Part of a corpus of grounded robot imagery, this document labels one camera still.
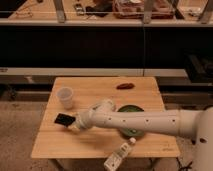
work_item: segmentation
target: white cup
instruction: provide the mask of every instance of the white cup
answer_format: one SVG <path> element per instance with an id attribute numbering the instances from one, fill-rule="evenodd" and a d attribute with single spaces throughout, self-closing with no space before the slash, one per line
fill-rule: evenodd
<path id="1" fill-rule="evenodd" d="M 61 87 L 56 92 L 56 96 L 65 109 L 72 108 L 73 90 L 70 87 Z"/>

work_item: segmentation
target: wooden table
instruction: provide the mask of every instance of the wooden table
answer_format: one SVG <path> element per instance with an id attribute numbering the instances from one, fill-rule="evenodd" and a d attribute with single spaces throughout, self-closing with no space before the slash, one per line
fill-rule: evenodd
<path id="1" fill-rule="evenodd" d="M 133 83 L 130 90 L 117 90 L 122 83 Z M 74 90 L 74 106 L 65 110 L 55 93 L 62 87 Z M 80 134 L 73 134 L 65 127 L 54 124 L 58 113 L 73 115 L 88 109 L 104 98 L 112 99 L 117 109 L 134 104 L 145 111 L 164 109 L 156 80 L 152 77 L 67 77 L 57 78 L 47 104 L 32 158 L 106 158 L 126 140 L 115 129 L 94 127 Z M 137 141 L 129 157 L 177 157 L 180 154 L 173 136 L 146 133 Z"/>

